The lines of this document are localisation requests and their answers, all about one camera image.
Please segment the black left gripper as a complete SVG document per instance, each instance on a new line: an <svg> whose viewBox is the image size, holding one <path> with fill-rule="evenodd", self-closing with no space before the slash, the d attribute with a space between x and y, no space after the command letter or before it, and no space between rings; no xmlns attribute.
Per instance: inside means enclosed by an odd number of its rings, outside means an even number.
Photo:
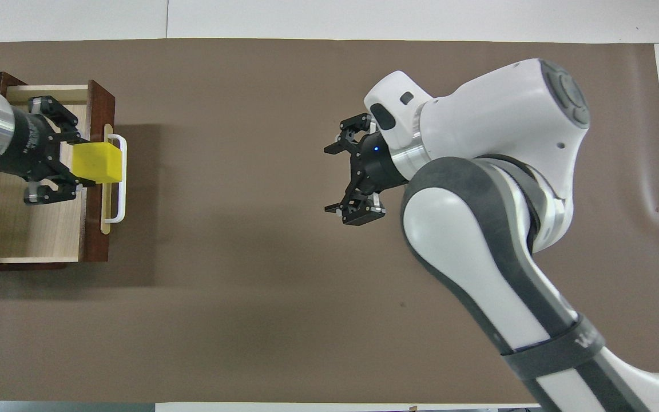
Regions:
<svg viewBox="0 0 659 412"><path fill-rule="evenodd" d="M89 142L78 130L78 117L52 96L31 97L29 111L13 108L15 130L7 149L0 153L0 172L26 180L26 205L63 203L76 198L94 180L78 177L63 163L50 163L52 143Z"/></svg>

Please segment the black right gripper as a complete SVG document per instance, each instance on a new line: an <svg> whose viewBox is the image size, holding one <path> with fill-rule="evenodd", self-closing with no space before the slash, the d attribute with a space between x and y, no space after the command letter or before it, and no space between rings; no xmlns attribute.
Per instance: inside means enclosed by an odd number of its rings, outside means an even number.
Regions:
<svg viewBox="0 0 659 412"><path fill-rule="evenodd" d="M333 143L324 148L324 153L351 154L351 171L361 175L357 189L346 190L339 203L324 207L326 213L340 216L345 225L362 226L386 216L380 193L383 190L405 185L408 180L400 174L380 132L369 133L360 141L355 135L368 132L373 118L367 113L355 115L340 122L340 133Z"/></svg>

